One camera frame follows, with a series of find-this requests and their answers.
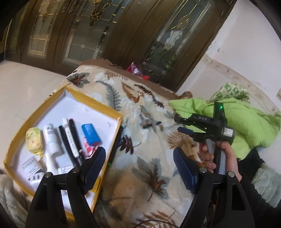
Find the person right hand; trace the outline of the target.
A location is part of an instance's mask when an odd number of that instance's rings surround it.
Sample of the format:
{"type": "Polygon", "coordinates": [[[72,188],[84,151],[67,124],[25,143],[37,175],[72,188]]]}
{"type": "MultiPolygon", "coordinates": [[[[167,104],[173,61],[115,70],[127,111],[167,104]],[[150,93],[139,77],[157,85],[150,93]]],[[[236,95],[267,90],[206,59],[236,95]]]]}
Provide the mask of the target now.
{"type": "MultiPolygon", "coordinates": [[[[216,145],[219,146],[226,154],[226,172],[235,173],[239,182],[242,180],[242,176],[238,170],[238,163],[235,151],[232,149],[228,142],[216,142],[216,145]]],[[[214,155],[208,152],[207,145],[202,145],[200,151],[200,157],[202,159],[202,165],[206,167],[211,173],[216,168],[216,164],[213,162],[214,155]]]]}

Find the black sleeve forearm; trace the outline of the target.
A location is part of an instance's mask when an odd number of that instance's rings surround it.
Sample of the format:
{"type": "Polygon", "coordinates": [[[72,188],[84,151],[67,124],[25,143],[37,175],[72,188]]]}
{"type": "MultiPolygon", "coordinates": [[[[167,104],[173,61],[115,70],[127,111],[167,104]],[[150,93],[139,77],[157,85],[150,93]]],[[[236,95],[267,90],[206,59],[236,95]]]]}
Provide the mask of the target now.
{"type": "Polygon", "coordinates": [[[238,160],[228,142],[216,143],[226,154],[226,171],[234,172],[249,201],[256,227],[280,227],[280,206],[272,207],[252,184],[254,175],[264,161],[254,148],[243,160],[238,160]]]}

